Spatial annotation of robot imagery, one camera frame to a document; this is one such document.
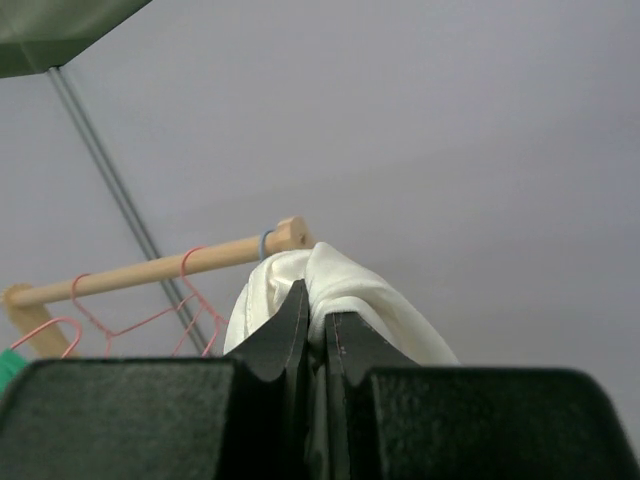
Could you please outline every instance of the white fabric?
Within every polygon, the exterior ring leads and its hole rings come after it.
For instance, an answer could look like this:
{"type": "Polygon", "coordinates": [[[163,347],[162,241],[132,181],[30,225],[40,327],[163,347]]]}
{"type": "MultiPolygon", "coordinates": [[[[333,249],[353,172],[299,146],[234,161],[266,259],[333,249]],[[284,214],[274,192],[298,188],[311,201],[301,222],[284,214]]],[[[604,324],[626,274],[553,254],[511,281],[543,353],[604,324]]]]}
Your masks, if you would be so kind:
{"type": "Polygon", "coordinates": [[[324,319],[358,312],[389,343],[424,365],[456,364],[451,349],[427,320],[380,276],[326,243],[283,252],[258,265],[242,289],[229,320],[224,353],[233,350],[280,308],[291,284],[304,279],[311,304],[309,343],[324,348],[324,319]]]}

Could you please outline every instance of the wooden rack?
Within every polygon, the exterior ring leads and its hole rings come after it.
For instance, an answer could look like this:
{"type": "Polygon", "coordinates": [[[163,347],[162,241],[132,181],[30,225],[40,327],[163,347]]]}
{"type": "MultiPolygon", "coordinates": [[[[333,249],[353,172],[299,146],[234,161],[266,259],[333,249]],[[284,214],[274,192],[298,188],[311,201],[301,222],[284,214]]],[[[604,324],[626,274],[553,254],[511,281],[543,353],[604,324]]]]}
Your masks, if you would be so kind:
{"type": "MultiPolygon", "coordinates": [[[[231,267],[260,259],[261,236],[215,245],[194,252],[185,265],[187,275],[231,267]]],[[[315,241],[302,217],[291,217],[278,223],[276,229],[264,241],[267,255],[313,248],[315,241]]],[[[77,297],[104,293],[121,288],[159,282],[180,276],[183,255],[162,257],[149,262],[96,273],[83,277],[78,283],[77,297]]],[[[51,319],[45,304],[69,300],[73,280],[43,287],[17,284],[2,294],[2,303],[11,322],[24,334],[28,334],[51,319]]],[[[29,340],[41,357],[59,357],[69,346],[60,328],[52,326],[29,340]]]]}

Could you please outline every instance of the blue hair tie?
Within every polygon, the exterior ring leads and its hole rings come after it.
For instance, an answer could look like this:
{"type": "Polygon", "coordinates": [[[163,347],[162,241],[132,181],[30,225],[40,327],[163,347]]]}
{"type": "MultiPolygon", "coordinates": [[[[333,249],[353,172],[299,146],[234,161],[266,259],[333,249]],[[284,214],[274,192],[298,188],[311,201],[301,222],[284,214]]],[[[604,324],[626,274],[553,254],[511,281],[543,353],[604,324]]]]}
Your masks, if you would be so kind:
{"type": "Polygon", "coordinates": [[[266,249],[265,249],[264,244],[265,244],[265,242],[267,240],[267,235],[269,235],[270,233],[273,233],[273,230],[267,230],[260,237],[260,247],[259,247],[258,251],[260,252],[260,261],[261,262],[264,261],[265,258],[267,258],[266,249]]]}

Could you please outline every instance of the black plastic object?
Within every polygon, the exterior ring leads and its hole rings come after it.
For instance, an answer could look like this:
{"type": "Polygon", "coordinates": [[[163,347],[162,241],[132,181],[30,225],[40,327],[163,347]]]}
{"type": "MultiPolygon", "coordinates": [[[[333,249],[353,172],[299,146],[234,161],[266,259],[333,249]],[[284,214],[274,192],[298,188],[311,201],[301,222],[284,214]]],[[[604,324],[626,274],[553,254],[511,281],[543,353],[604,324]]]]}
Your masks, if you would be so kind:
{"type": "Polygon", "coordinates": [[[418,368],[353,313],[328,317],[326,337],[334,480],[640,478],[582,373],[418,368]]]}
{"type": "Polygon", "coordinates": [[[233,358],[32,364],[0,406],[0,478],[299,478],[308,318],[296,282],[233,358]]]}

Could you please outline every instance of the gray pole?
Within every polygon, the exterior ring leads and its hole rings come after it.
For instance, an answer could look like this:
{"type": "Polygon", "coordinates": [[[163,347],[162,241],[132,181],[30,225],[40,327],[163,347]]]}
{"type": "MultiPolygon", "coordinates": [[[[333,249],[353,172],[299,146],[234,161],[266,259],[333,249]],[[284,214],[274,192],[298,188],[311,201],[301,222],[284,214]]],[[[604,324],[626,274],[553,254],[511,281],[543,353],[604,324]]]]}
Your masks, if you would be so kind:
{"type": "MultiPolygon", "coordinates": [[[[158,248],[151,238],[149,231],[145,227],[144,222],[140,218],[140,214],[131,200],[131,196],[127,192],[122,178],[111,161],[111,158],[109,157],[109,154],[107,153],[96,129],[91,123],[91,120],[78,95],[59,68],[54,67],[49,69],[47,71],[47,75],[53,82],[62,103],[71,117],[71,121],[87,146],[94,164],[100,171],[100,175],[102,175],[102,179],[109,188],[109,192],[111,192],[113,199],[118,204],[120,213],[122,213],[122,216],[127,221],[127,225],[129,225],[129,228],[138,242],[140,249],[144,253],[144,256],[147,260],[160,258],[161,255],[158,248]]],[[[164,280],[160,282],[160,285],[162,286],[164,293],[167,295],[169,302],[171,302],[171,305],[173,305],[174,308],[177,308],[183,298],[176,282],[174,280],[164,280]]],[[[178,318],[185,328],[189,325],[193,316],[187,305],[180,309],[178,312],[178,318]]],[[[199,352],[203,352],[208,342],[205,340],[205,337],[202,334],[202,331],[198,328],[198,325],[193,326],[189,332],[189,337],[196,349],[199,352]]]]}

